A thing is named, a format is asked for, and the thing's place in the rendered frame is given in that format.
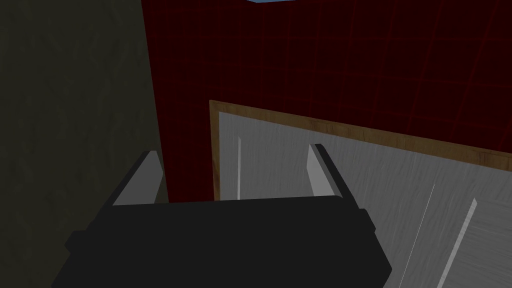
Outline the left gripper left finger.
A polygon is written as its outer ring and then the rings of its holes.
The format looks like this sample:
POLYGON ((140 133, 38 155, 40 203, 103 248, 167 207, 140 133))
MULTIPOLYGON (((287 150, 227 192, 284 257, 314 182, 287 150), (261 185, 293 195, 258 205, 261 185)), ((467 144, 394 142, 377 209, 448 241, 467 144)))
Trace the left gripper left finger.
POLYGON ((163 176, 164 171, 157 151, 144 151, 111 193, 107 205, 155 203, 163 176))

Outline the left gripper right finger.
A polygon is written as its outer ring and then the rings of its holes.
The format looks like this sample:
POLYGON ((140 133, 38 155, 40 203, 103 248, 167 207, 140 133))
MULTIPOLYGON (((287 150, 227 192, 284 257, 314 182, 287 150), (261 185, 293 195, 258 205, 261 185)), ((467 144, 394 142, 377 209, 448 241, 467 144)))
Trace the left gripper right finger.
POLYGON ((309 145, 306 170, 314 196, 336 195, 343 199, 354 198, 334 161, 322 144, 309 145))

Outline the wood-edged grey cupboard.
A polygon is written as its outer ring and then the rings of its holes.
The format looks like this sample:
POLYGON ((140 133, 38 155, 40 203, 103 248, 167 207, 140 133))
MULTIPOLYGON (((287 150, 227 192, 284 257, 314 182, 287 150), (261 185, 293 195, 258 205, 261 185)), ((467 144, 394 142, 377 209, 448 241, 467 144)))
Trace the wood-edged grey cupboard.
POLYGON ((370 144, 396 148, 425 156, 439 157, 467 164, 512 172, 512 153, 477 148, 462 144, 428 138, 397 134, 378 129, 360 127, 339 122, 315 119, 277 111, 259 109, 220 101, 210 101, 210 132, 213 161, 213 194, 215 200, 221 200, 220 183, 220 137, 219 114, 261 120, 274 124, 290 126, 322 134, 362 141, 370 144))

